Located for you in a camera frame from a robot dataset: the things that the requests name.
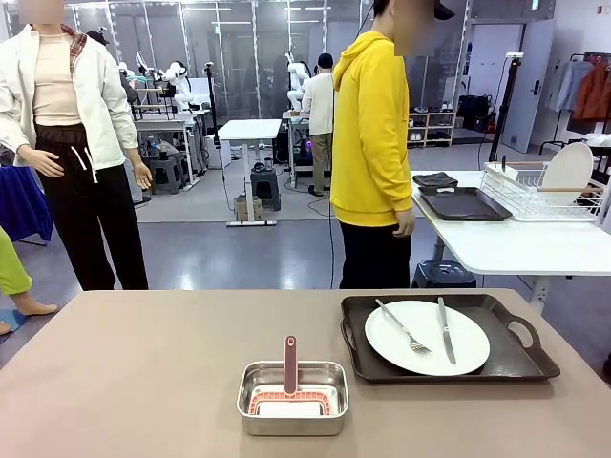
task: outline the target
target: white plate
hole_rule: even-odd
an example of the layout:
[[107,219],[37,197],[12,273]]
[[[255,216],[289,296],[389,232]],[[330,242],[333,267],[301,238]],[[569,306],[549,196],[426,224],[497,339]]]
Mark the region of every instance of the white plate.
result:
[[[562,148],[547,166],[541,183],[543,188],[585,188],[590,182],[594,157],[585,143],[572,143]],[[577,199],[581,193],[546,193],[546,196]]]
[[490,356],[486,333],[473,320],[452,308],[446,307],[446,314],[456,365],[450,363],[446,354],[436,303],[401,301],[389,303],[387,308],[418,342],[431,351],[427,357],[416,355],[401,328],[378,308],[371,312],[365,323],[367,339],[384,359],[399,367],[424,375],[463,375],[479,369]]

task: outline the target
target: stool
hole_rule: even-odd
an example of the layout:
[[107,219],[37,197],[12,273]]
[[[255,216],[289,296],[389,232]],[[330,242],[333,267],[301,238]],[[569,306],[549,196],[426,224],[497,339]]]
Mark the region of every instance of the stool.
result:
[[477,288],[474,275],[453,260],[424,260],[413,274],[412,288]]
[[182,167],[183,155],[182,153],[168,153],[168,158],[174,159],[176,161],[176,165],[179,166],[179,175],[180,175],[180,184],[182,188],[187,184],[187,178],[184,175],[184,168]]
[[261,199],[263,206],[269,206],[275,212],[281,208],[280,191],[278,190],[278,177],[273,170],[263,170],[250,174],[252,194]]
[[[167,176],[167,183],[159,183],[157,181],[158,171]],[[153,174],[153,181],[157,185],[156,188],[165,188],[172,194],[179,193],[180,171],[173,157],[170,159],[151,159],[151,173]]]

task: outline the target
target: clothing rack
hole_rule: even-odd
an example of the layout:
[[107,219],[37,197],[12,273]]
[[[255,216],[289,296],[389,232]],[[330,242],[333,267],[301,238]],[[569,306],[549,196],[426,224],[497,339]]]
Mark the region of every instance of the clothing rack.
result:
[[[583,60],[587,60],[587,59],[599,59],[599,62],[602,61],[602,59],[604,57],[606,57],[607,61],[609,61],[611,63],[611,54],[608,54],[606,52],[585,52],[585,53],[573,53],[571,54],[571,58],[569,59],[569,62],[577,62],[575,59],[576,57],[583,57]],[[558,113],[558,120],[556,121],[556,130],[554,131],[554,139],[550,140],[550,141],[544,141],[541,144],[541,147],[538,150],[539,155],[541,156],[543,154],[543,149],[545,148],[545,145],[554,145],[554,146],[558,146],[559,148],[564,148],[568,143],[566,143],[565,141],[562,140],[558,140],[558,129],[560,127],[560,119],[562,118],[562,112],[564,110],[560,110]],[[607,129],[607,124],[609,122],[609,117],[611,117],[611,112],[609,113],[609,115],[607,116],[607,118],[604,121],[604,127],[602,128],[602,131],[606,131]]]

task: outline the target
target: fork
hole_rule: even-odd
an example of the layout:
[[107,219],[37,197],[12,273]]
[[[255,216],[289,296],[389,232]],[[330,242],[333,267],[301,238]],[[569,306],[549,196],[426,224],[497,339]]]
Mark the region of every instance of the fork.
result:
[[397,324],[402,330],[403,332],[406,333],[406,335],[408,336],[408,338],[410,338],[410,348],[411,350],[419,356],[429,356],[429,354],[431,353],[431,351],[424,346],[423,344],[421,344],[420,342],[418,342],[413,335],[410,333],[410,331],[408,331],[405,326],[403,324],[401,324],[401,322],[399,320],[397,320],[397,318],[392,315],[392,312],[390,312],[389,308],[386,307],[382,301],[380,301],[379,299],[376,299],[375,302],[380,306],[380,308],[382,309],[382,311],[384,312],[384,314],[389,317],[391,320],[393,320],[395,322],[395,324]]

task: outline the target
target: hand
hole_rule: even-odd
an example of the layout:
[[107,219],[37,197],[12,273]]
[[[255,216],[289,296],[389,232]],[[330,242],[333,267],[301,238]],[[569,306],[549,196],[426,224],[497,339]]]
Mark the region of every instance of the hand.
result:
[[409,237],[416,226],[416,217],[413,215],[413,211],[410,209],[405,212],[396,212],[395,215],[399,223],[399,229],[392,234],[398,239]]
[[151,171],[148,169],[143,162],[134,164],[134,177],[136,178],[137,185],[147,190],[151,187],[151,181],[153,181],[153,176],[151,175]]
[[31,146],[22,145],[17,148],[17,154],[45,177],[62,178],[64,176],[64,169],[55,162],[59,156],[53,153],[34,150]]

